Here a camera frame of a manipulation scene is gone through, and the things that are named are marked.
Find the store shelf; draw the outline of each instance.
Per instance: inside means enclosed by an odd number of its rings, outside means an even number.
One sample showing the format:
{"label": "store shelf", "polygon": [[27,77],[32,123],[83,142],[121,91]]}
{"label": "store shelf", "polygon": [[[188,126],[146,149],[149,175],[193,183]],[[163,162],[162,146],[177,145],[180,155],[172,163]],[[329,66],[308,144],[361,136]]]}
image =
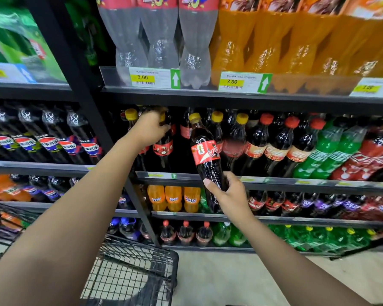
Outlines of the store shelf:
{"label": "store shelf", "polygon": [[[168,220],[229,222],[223,214],[200,214],[190,212],[152,211],[152,217]],[[383,221],[322,219],[304,217],[255,216],[265,224],[292,224],[298,226],[338,226],[352,228],[383,228]]]}
{"label": "store shelf", "polygon": [[0,161],[0,174],[81,177],[94,165]]}
{"label": "store shelf", "polygon": [[157,89],[125,86],[115,67],[100,67],[110,101],[121,104],[260,109],[383,115],[383,98],[287,93],[228,93],[208,86],[205,90]]}
{"label": "store shelf", "polygon": [[0,99],[77,102],[68,84],[0,83]]}
{"label": "store shelf", "polygon": [[[210,242],[206,247],[200,247],[196,242],[192,242],[190,246],[183,246],[180,243],[175,245],[162,245],[164,249],[171,249],[175,251],[216,251],[216,252],[239,252],[239,253],[255,253],[254,249],[250,246],[244,244],[241,247],[232,247],[228,245],[226,247],[217,247],[212,242]],[[312,256],[322,256],[322,257],[340,257],[340,255],[324,252],[300,252],[302,255],[312,255]]]}
{"label": "store shelf", "polygon": [[[40,203],[40,202],[17,202],[17,201],[0,201],[1,204],[25,209],[27,211],[32,211],[36,213],[43,213],[49,209],[53,203]],[[138,212],[131,209],[116,209],[115,217],[132,217],[137,218]]]}
{"label": "store shelf", "polygon": [[[134,182],[147,185],[203,187],[198,174],[136,172]],[[247,190],[383,195],[383,182],[311,180],[239,176]]]}

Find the bottle cap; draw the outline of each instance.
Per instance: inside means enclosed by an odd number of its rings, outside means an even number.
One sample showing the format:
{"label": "bottle cap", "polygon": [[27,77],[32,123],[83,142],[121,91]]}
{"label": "bottle cap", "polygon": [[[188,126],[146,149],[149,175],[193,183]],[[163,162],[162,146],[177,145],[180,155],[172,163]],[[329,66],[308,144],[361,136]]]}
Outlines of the bottle cap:
{"label": "bottle cap", "polygon": [[274,120],[274,116],[269,113],[263,113],[260,118],[260,122],[262,124],[265,124],[266,126],[271,124],[273,120]]}
{"label": "bottle cap", "polygon": [[136,120],[138,118],[138,112],[134,108],[128,108],[125,111],[125,117],[128,120]]}
{"label": "bottle cap", "polygon": [[200,119],[200,114],[199,113],[193,113],[189,115],[189,120],[192,122],[195,119]]}
{"label": "bottle cap", "polygon": [[315,118],[311,121],[311,128],[316,130],[322,130],[325,126],[326,121],[321,118]]}
{"label": "bottle cap", "polygon": [[239,113],[239,114],[237,114],[236,121],[239,124],[246,124],[248,121],[248,115],[245,113]]}
{"label": "bottle cap", "polygon": [[295,117],[295,116],[290,116],[288,118],[286,118],[285,120],[285,125],[288,127],[288,128],[296,128],[299,124],[299,119],[298,117]]}
{"label": "bottle cap", "polygon": [[215,112],[213,112],[212,113],[212,120],[214,121],[214,122],[222,122],[222,120],[223,120],[223,113],[222,112],[219,112],[219,111],[215,111]]}

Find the human hand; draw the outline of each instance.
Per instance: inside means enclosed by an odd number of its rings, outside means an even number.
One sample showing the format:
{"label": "human hand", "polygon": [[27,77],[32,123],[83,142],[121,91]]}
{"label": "human hand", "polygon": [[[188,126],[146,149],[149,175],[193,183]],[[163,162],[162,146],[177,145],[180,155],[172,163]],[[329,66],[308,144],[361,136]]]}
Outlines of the human hand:
{"label": "human hand", "polygon": [[140,148],[155,144],[170,130],[168,124],[163,126],[159,125],[160,114],[162,113],[164,114],[163,109],[143,113],[133,128],[130,129],[128,134],[133,135],[135,141],[139,143]]}
{"label": "human hand", "polygon": [[224,214],[235,226],[240,227],[241,224],[255,217],[248,206],[243,183],[232,172],[224,172],[224,175],[229,184],[226,192],[207,178],[203,180],[203,183],[215,195]]}

